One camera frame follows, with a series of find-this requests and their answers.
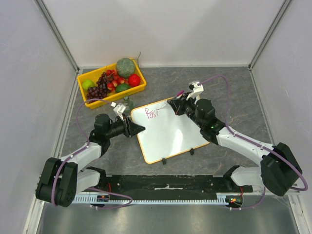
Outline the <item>white whiteboard orange frame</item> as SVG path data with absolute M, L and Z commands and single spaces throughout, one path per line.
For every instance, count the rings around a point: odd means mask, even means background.
M 209 144 L 200 134 L 199 127 L 186 115 L 175 115 L 169 106 L 159 109 L 166 102 L 163 99 L 131 111 L 132 121 L 146 128 L 137 138 L 148 164 Z

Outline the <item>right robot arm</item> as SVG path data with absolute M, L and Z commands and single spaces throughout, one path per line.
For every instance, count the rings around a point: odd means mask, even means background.
M 184 93 L 167 101 L 175 115 L 186 115 L 199 128 L 205 140 L 229 148 L 245 156 L 257 167 L 235 167 L 230 176 L 223 179 L 229 192 L 240 186 L 264 186 L 277 196 L 284 196 L 302 175 L 302 170 L 291 149 L 284 143 L 271 145 L 243 135 L 215 116 L 215 108 L 208 99 L 188 98 Z

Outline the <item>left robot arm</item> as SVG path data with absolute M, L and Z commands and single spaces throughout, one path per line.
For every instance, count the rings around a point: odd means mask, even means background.
M 133 137 L 145 129 L 125 115 L 115 121 L 107 114 L 97 115 L 94 129 L 82 147 L 67 156 L 47 159 L 37 184 L 36 198 L 68 207 L 79 192 L 90 187 L 97 192 L 105 190 L 107 180 L 102 177 L 104 171 L 86 166 L 107 152 L 112 138 L 119 135 Z

